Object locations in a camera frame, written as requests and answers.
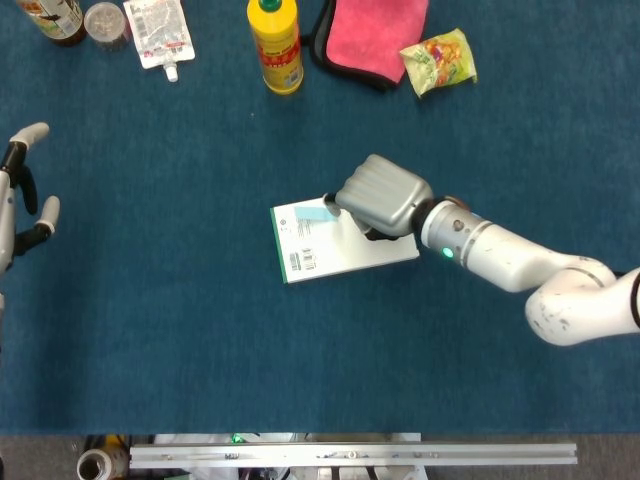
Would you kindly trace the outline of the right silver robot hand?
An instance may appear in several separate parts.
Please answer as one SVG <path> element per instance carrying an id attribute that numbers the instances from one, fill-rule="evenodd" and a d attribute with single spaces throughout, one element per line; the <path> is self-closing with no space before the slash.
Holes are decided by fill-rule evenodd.
<path id="1" fill-rule="evenodd" d="M 332 215 L 349 213 L 370 241 L 394 241 L 413 234 L 414 214 L 433 199 L 426 180 L 378 154 L 369 155 L 341 189 L 323 196 Z"/>

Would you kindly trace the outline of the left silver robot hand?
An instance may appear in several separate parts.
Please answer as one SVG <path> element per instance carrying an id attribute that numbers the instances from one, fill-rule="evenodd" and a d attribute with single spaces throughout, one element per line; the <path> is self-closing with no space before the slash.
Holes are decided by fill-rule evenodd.
<path id="1" fill-rule="evenodd" d="M 15 191 L 22 191 L 24 205 L 30 215 L 38 213 L 38 194 L 33 174 L 26 165 L 29 149 L 50 131 L 45 122 L 26 126 L 8 141 L 1 159 L 1 274 L 9 270 L 16 256 L 46 242 L 56 231 L 60 216 L 60 199 L 49 196 L 40 218 L 25 231 L 16 232 Z"/>

